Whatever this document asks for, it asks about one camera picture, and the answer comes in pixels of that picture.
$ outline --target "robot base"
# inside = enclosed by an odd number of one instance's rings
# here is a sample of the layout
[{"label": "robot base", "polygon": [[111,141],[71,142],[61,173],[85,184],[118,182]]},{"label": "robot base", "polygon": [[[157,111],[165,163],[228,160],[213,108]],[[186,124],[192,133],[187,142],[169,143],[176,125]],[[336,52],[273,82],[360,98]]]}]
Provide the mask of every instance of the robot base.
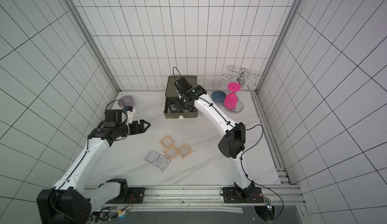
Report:
[{"label": "robot base", "polygon": [[242,197],[240,190],[235,187],[223,187],[222,188],[223,201],[225,203],[264,203],[265,199],[262,197],[254,197],[253,195],[262,195],[262,190],[259,187],[255,187],[251,195],[246,198]]}]

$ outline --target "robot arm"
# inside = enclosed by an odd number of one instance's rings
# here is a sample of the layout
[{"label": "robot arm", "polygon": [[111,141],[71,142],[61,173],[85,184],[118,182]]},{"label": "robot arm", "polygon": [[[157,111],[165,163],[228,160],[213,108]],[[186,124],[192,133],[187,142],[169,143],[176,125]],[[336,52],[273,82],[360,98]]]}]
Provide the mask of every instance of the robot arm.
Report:
[{"label": "robot arm", "polygon": [[175,87],[180,97],[177,103],[181,109],[191,109],[194,106],[215,125],[222,136],[218,144],[219,150],[224,156],[231,157],[238,167],[240,179],[234,183],[235,187],[242,198],[250,196],[255,185],[254,182],[248,181],[242,169],[242,165],[246,166],[244,159],[241,159],[246,137],[244,124],[231,120],[214,104],[200,85],[192,87],[184,77],[181,77],[175,82]]},{"label": "robot arm", "polygon": [[86,223],[90,213],[109,200],[128,197],[123,179],[111,179],[95,190],[85,190],[86,181],[115,140],[144,133],[150,127],[144,120],[132,121],[128,114],[133,116],[135,109],[128,108],[128,111],[106,110],[105,120],[88,135],[84,149],[69,170],[53,188],[40,192],[37,205],[43,224]]}]

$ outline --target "blue bowl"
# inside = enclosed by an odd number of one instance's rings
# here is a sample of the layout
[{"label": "blue bowl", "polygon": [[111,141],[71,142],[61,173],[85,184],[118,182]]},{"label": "blue bowl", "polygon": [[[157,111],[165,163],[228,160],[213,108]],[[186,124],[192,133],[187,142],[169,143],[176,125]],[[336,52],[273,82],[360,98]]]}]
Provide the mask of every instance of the blue bowl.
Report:
[{"label": "blue bowl", "polygon": [[223,103],[225,102],[226,94],[223,91],[214,91],[212,93],[212,100],[216,103]]}]

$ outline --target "table surface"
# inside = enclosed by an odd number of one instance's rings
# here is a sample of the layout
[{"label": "table surface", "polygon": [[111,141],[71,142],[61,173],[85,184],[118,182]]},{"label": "table surface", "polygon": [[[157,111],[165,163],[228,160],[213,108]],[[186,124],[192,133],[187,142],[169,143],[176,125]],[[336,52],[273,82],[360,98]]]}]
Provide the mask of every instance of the table surface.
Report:
[{"label": "table surface", "polygon": [[[166,119],[163,113],[165,92],[120,92],[117,99],[131,95],[136,113],[133,120],[144,119],[151,124],[143,134],[128,136],[115,141],[102,156],[90,176],[88,185],[99,185],[110,178],[125,178],[128,185],[233,185],[240,179],[235,162],[226,158],[218,149],[221,139],[215,126],[199,112],[197,118]],[[244,108],[238,114],[226,113],[236,122],[242,121],[246,128],[259,124],[250,92],[238,92]],[[119,109],[117,102],[113,109]],[[245,149],[253,146],[261,135],[261,127],[246,132]],[[187,143],[192,153],[185,159],[179,155],[172,159],[162,173],[146,163],[143,158],[150,149],[163,154],[159,141],[170,135],[175,147]],[[244,154],[245,170],[259,184],[280,184],[273,159],[265,137]]]}]

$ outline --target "white tile wall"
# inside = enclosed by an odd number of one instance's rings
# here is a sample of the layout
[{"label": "white tile wall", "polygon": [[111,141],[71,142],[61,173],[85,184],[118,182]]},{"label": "white tile wall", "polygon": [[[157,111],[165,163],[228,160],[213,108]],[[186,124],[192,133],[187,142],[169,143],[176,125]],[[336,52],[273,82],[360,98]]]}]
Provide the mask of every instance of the white tile wall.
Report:
[{"label": "white tile wall", "polygon": [[62,0],[0,0],[0,21],[0,222],[37,223],[117,92]]},{"label": "white tile wall", "polygon": [[230,65],[263,73],[293,0],[74,2],[121,89],[163,90],[177,66],[210,90]]},{"label": "white tile wall", "polygon": [[302,0],[259,90],[316,223],[385,222],[386,9],[386,0]]}]

